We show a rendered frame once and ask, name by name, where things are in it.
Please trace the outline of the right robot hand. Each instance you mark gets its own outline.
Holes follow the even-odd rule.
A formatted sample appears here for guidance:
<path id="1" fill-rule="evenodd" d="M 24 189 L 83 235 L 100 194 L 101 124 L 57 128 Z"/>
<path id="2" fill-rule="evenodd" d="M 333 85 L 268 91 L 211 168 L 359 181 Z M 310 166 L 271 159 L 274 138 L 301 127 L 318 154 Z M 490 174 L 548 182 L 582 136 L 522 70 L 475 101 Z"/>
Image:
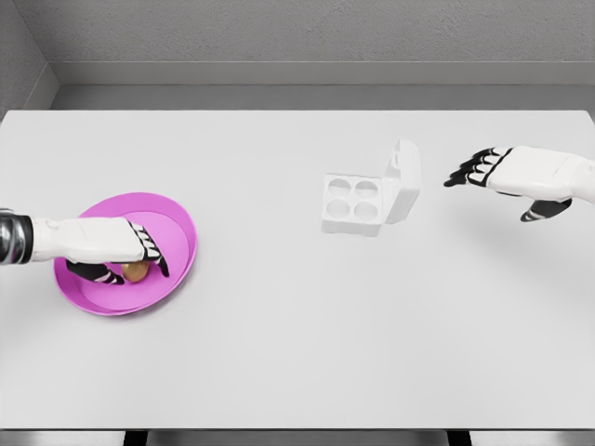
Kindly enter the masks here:
<path id="1" fill-rule="evenodd" d="M 534 202 L 521 216 L 532 222 L 552 218 L 573 202 L 572 177 L 583 158 L 529 146 L 493 147 L 474 153 L 450 174 L 446 188 L 470 184 Z"/>

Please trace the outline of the white egg box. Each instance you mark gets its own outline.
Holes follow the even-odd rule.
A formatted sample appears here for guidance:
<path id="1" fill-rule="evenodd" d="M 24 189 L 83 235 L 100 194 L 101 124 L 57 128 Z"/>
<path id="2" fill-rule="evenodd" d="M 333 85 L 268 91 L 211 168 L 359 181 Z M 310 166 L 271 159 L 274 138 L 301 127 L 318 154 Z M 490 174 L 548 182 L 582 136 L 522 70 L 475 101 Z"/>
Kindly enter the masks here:
<path id="1" fill-rule="evenodd" d="M 321 230 L 376 237 L 382 226 L 408 217 L 421 188 L 419 150 L 401 139 L 381 177 L 324 176 Z"/>

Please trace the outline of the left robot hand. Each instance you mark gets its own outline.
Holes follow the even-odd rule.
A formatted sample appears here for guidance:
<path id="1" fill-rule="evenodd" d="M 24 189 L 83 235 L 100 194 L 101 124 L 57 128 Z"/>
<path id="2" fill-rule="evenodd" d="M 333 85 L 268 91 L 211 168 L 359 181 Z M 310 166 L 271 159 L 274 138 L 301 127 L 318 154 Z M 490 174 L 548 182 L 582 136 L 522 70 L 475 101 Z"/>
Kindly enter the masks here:
<path id="1" fill-rule="evenodd" d="M 125 279 L 107 264 L 152 262 L 162 275 L 170 276 L 169 267 L 151 234 L 140 224 L 124 217 L 91 217 L 74 221 L 81 236 L 67 249 L 66 268 L 88 281 L 123 285 Z"/>

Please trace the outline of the pink round plate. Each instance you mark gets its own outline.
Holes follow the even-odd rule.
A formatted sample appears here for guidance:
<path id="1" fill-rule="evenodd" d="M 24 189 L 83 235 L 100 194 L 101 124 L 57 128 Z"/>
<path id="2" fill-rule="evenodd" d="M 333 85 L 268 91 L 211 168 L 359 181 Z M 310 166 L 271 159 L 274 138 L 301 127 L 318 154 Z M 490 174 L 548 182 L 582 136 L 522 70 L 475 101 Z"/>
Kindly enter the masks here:
<path id="1" fill-rule="evenodd" d="M 197 252 L 196 228 L 189 213 L 165 196 L 149 192 L 115 195 L 92 205 L 81 216 L 122 216 L 143 226 L 156 241 L 169 268 L 167 278 L 152 265 L 140 282 L 108 285 L 72 274 L 64 259 L 56 259 L 56 285 L 66 300 L 81 310 L 116 316 L 145 309 L 170 295 L 192 267 Z"/>

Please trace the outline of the brown egg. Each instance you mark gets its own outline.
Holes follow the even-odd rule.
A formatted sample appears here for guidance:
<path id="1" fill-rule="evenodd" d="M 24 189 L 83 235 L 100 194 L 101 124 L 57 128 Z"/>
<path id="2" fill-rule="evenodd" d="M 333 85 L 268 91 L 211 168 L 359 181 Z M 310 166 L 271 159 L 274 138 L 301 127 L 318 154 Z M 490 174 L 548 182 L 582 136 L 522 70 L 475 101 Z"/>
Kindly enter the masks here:
<path id="1" fill-rule="evenodd" d="M 124 279 L 128 282 L 136 283 L 145 279 L 150 269 L 147 261 L 137 261 L 126 263 L 121 266 L 121 272 Z"/>

